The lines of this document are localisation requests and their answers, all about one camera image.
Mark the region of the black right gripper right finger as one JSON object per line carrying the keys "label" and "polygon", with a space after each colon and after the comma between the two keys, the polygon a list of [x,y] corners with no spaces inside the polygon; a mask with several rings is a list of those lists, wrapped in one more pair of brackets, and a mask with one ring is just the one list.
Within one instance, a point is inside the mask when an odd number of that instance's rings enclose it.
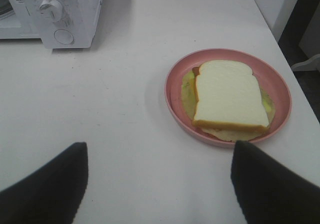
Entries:
{"label": "black right gripper right finger", "polygon": [[249,224],[318,224],[320,189],[247,141],[236,141],[231,182]]}

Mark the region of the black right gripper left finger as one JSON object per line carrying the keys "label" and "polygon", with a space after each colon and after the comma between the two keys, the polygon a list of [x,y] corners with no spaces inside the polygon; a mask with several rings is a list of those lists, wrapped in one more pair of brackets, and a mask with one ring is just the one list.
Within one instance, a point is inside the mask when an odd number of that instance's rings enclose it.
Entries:
{"label": "black right gripper left finger", "polygon": [[0,193],[2,224],[71,224],[89,179],[85,142],[70,145],[47,164]]}

